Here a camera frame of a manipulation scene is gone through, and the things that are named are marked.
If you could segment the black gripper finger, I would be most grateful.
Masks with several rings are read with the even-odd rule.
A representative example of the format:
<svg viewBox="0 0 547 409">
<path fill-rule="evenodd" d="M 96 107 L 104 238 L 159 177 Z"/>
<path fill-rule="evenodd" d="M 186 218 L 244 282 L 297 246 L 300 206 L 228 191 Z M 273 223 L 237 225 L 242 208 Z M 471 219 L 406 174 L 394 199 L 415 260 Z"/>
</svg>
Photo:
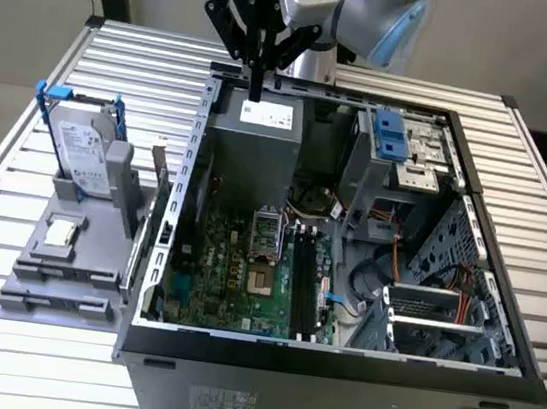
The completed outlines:
<svg viewBox="0 0 547 409">
<path fill-rule="evenodd" d="M 255 6 L 246 3 L 245 28 L 241 28 L 233 14 L 231 0 L 206 0 L 205 12 L 232 59 L 241 60 L 250 69 L 248 99 L 255 101 L 260 66 L 261 29 L 254 13 Z"/>
<path fill-rule="evenodd" d="M 297 59 L 306 49 L 310 48 L 320 38 L 320 25 L 299 27 L 289 36 L 276 42 L 278 30 L 275 26 L 266 30 L 264 42 L 260 50 L 257 81 L 254 101 L 259 102 L 262 93 L 262 83 L 266 72 L 275 69 L 285 69 Z"/>
</svg>

